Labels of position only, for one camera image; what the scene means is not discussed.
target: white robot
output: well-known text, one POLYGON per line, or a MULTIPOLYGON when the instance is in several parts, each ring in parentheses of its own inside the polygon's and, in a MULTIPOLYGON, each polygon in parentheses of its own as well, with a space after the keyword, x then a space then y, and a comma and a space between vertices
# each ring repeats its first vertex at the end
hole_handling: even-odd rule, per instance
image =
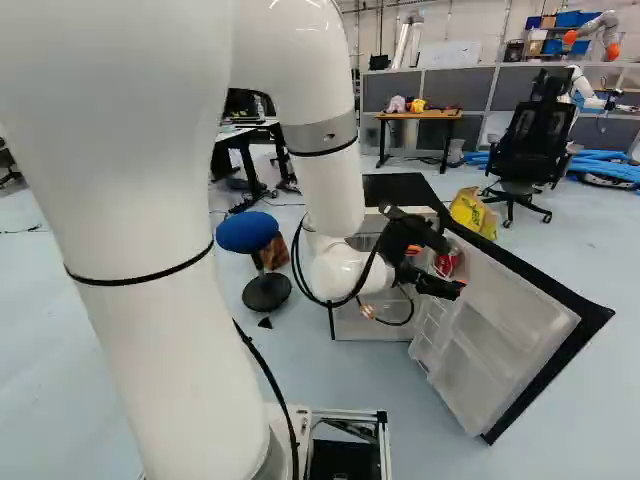
MULTIPOLYGON (((364 197, 334 3, 12 2, 0 64, 0 122, 76 281, 147 478, 301 478, 291 456, 275 460, 286 434, 217 287, 206 183, 227 87, 268 93, 317 233, 312 288, 328 299, 354 287, 363 254, 343 239, 364 197)), ((392 281, 376 255, 362 292, 392 281)))
MULTIPOLYGON (((564 50, 567 52, 570 51, 578 38, 591 35, 599 30, 602 31, 602 43, 605 47, 602 60, 604 62, 614 61, 620 55, 620 40, 618 38, 618 17, 613 10, 603 12, 598 17, 585 23, 578 30, 569 30, 565 33, 562 40, 564 50)), ((636 106, 616 103, 617 97, 622 95, 621 90, 612 90, 607 99, 599 98, 578 65, 570 65, 567 68, 573 69, 571 88, 567 93, 558 97, 558 101, 573 103, 578 107, 573 123, 578 119, 578 114, 582 109, 602 111, 605 116, 612 110, 630 113, 638 112, 639 109, 636 106)))

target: blue stool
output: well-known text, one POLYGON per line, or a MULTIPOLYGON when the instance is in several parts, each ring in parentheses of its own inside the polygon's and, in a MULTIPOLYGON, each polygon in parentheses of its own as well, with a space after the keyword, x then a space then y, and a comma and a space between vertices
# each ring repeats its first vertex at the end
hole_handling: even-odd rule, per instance
POLYGON ((242 301, 256 312, 273 312, 289 298, 291 281, 281 273, 265 273, 260 250, 278 233, 278 222, 263 212, 242 212, 227 218, 216 229, 221 248, 251 255, 259 275, 242 291, 242 301))

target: red can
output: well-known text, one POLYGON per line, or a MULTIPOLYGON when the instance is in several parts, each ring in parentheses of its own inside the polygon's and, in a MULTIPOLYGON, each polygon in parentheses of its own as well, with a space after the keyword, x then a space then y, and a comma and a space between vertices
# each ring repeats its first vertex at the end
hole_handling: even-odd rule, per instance
POLYGON ((460 254, 460 249, 452 245, 449 253, 436 255, 433 259, 433 268, 436 269, 436 273, 441 277, 450 277, 453 275, 453 272, 460 263, 460 254))

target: gray partition wall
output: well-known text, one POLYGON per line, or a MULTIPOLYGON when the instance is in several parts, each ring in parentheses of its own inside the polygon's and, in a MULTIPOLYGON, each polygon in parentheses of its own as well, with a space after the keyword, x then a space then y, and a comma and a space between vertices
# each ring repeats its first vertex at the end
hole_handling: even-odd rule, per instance
POLYGON ((422 98, 429 105, 456 105, 465 111, 484 111, 495 70, 495 67, 427 70, 422 98))
POLYGON ((571 130, 571 138, 585 148, 626 152, 638 134, 640 122, 621 118, 581 117, 571 130))
POLYGON ((529 100, 533 80, 544 67, 550 75, 565 75, 566 70, 561 66, 520 66, 501 68, 498 81, 491 100, 491 110, 515 110, 519 102, 529 100))
POLYGON ((381 112, 395 95, 419 97, 422 71, 385 72, 365 75, 362 82, 362 111, 381 112))
MULTIPOLYGON (((363 151, 377 154, 380 122, 375 114, 382 111, 394 95, 421 97, 435 106, 459 105, 462 119, 456 122, 454 138, 465 140, 464 150, 486 148, 486 134, 493 126, 494 115, 509 115, 518 102, 529 99, 532 82, 540 68, 551 75, 567 73, 568 63, 544 64, 501 63, 459 69, 369 72, 363 75, 361 97, 360 141, 363 151)), ((629 87, 619 100, 628 105, 640 105, 640 64, 579 63, 594 89, 629 87)), ((598 132, 594 114, 581 113, 571 137, 586 148, 615 149, 630 153, 640 145, 640 115, 614 112, 598 123, 607 129, 598 132)), ((444 121, 398 121, 389 125, 386 143, 394 155, 415 155, 416 151, 442 151, 444 121)))
MULTIPOLYGON (((445 120, 420 120, 416 147, 419 150, 444 150, 446 123, 445 120)), ((482 115, 464 115, 455 123, 453 138, 464 139, 464 150, 475 150, 481 127, 482 115)))

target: black office chair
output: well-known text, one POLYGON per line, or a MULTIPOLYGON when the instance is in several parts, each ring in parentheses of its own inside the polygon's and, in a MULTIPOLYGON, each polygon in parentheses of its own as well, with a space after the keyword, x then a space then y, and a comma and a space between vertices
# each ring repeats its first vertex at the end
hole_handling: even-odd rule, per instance
POLYGON ((517 203, 534 212, 543 213, 542 221, 551 222, 553 213, 533 204, 533 194, 551 183, 555 188, 571 161, 567 143, 575 105, 553 101, 519 103, 507 133, 491 144, 485 175, 500 177, 502 191, 486 188, 484 203, 507 202, 505 228, 513 223, 513 205, 517 203))
POLYGON ((11 169, 15 164, 16 162, 7 148, 4 138, 0 137, 0 168, 6 168, 8 170, 8 173, 4 177, 0 178, 0 188, 11 180, 20 180, 22 178, 22 173, 14 172, 11 169))

